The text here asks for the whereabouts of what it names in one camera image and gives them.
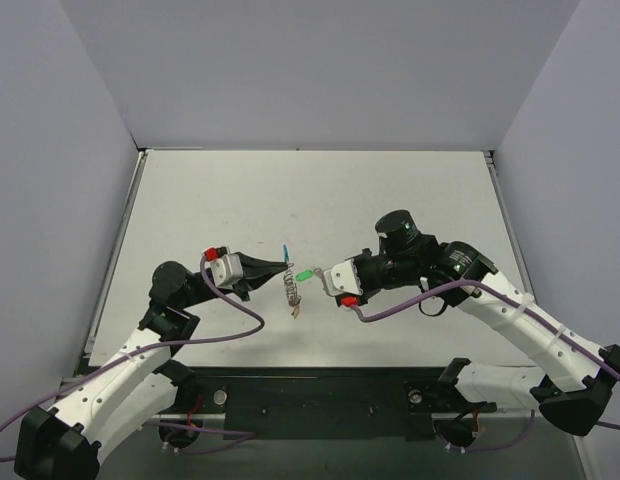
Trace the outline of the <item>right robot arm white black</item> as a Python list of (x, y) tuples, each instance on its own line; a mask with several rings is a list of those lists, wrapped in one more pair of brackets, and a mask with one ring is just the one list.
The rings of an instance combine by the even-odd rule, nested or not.
[(517, 289), (473, 246), (422, 233), (407, 210), (377, 221), (379, 251), (347, 262), (340, 286), (360, 306), (382, 290), (417, 286), (491, 328), (532, 361), (530, 367), (481, 365), (456, 358), (438, 379), (439, 402), (537, 410), (574, 436), (590, 433), (620, 384), (620, 346), (601, 346), (557, 321)]

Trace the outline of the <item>large keyring blue handle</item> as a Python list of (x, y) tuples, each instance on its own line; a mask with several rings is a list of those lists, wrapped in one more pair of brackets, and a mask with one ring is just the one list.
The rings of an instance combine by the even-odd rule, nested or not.
[(287, 266), (287, 269), (283, 274), (283, 285), (286, 301), (291, 309), (292, 318), (297, 319), (300, 314), (302, 297), (299, 294), (297, 282), (292, 272), (292, 267), (294, 264), (291, 262), (289, 249), (286, 245), (283, 245), (283, 259)]

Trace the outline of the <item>green tag key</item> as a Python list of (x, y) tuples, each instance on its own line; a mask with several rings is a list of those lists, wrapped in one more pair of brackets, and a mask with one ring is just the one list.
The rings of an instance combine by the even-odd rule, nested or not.
[(307, 269), (295, 275), (295, 281), (298, 283), (309, 281), (311, 278), (322, 279), (324, 270), (320, 267)]

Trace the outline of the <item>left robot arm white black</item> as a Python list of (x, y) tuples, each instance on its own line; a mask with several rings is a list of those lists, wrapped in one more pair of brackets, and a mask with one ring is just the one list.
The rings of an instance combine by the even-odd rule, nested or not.
[(199, 323), (188, 308), (214, 299), (240, 308), (287, 268), (285, 261), (225, 247), (207, 249), (197, 272), (176, 261), (160, 264), (148, 310), (119, 350), (51, 407), (25, 414), (15, 473), (23, 479), (94, 479), (107, 456), (155, 414), (190, 408), (195, 373), (174, 358)]

